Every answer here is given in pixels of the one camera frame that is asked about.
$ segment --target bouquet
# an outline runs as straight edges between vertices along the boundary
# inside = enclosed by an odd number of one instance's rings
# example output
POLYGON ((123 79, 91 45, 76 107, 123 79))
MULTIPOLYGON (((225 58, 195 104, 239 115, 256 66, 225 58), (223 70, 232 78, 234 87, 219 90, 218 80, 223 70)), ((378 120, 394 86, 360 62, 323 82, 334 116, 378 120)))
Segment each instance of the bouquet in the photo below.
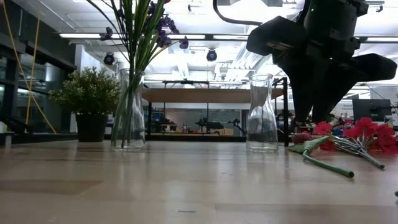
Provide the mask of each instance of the bouquet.
POLYGON ((364 157, 379 168, 384 165, 370 156, 368 152, 398 152, 395 131, 387 124, 378 125, 371 118, 361 118, 349 129, 343 131, 343 138, 331 134, 332 126, 320 122, 315 132, 329 136, 329 140, 320 146, 323 150, 337 150, 364 157))

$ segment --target desk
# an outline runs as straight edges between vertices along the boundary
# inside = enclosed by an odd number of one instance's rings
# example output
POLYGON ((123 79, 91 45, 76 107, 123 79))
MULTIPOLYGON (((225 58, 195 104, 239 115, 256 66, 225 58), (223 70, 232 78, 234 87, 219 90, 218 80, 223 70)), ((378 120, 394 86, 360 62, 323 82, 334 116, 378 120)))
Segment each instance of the desk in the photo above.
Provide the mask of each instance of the desk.
POLYGON ((109 147, 67 141, 0 149, 1 223, 398 223, 396 156, 376 156, 381 171, 347 154, 313 152, 354 171, 349 179, 283 147, 278 154, 229 142, 149 141, 135 153, 109 147))

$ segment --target wooden shelf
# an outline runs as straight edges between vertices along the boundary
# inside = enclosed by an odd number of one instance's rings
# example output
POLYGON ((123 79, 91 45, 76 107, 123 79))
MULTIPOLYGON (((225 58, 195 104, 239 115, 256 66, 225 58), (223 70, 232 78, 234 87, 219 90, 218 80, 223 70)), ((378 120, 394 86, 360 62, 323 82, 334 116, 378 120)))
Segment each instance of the wooden shelf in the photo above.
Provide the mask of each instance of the wooden shelf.
MULTIPOLYGON (((283 95, 283 89, 273 88, 272 99, 283 95)), ((250 90, 241 89, 144 89, 143 99, 166 103, 250 103, 250 90)))

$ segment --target empty glass vase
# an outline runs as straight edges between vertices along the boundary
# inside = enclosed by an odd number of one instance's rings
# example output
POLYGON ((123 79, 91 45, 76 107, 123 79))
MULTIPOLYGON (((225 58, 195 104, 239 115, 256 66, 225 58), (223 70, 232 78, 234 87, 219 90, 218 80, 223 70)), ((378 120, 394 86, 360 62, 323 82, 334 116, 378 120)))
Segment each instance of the empty glass vase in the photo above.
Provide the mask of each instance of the empty glass vase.
POLYGON ((276 152, 278 134, 271 105, 272 75, 254 74, 249 78, 251 106, 246 149, 251 152, 276 152))
POLYGON ((128 69, 120 70, 121 96, 111 139, 111 147, 114 150, 138 151, 145 146, 144 110, 141 98, 144 75, 142 71, 131 73, 128 69))

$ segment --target black cable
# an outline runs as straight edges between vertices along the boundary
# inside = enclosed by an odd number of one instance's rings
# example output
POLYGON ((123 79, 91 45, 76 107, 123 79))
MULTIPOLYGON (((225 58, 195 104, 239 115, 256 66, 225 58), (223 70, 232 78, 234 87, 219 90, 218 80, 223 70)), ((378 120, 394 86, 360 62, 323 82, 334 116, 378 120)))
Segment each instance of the black cable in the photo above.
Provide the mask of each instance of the black cable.
POLYGON ((217 3, 218 3, 217 0, 213 0, 213 9, 216 12, 216 14, 218 15, 218 17, 220 17, 220 19, 224 20, 225 22, 229 22, 232 24, 254 25, 254 26, 259 26, 262 24, 261 22, 256 22, 256 21, 240 21, 240 20, 236 20, 236 19, 227 18, 219 12, 217 3))
POLYGON ((307 16, 308 10, 310 9, 311 0, 305 0, 303 10, 301 11, 296 23, 303 24, 305 16, 307 16))

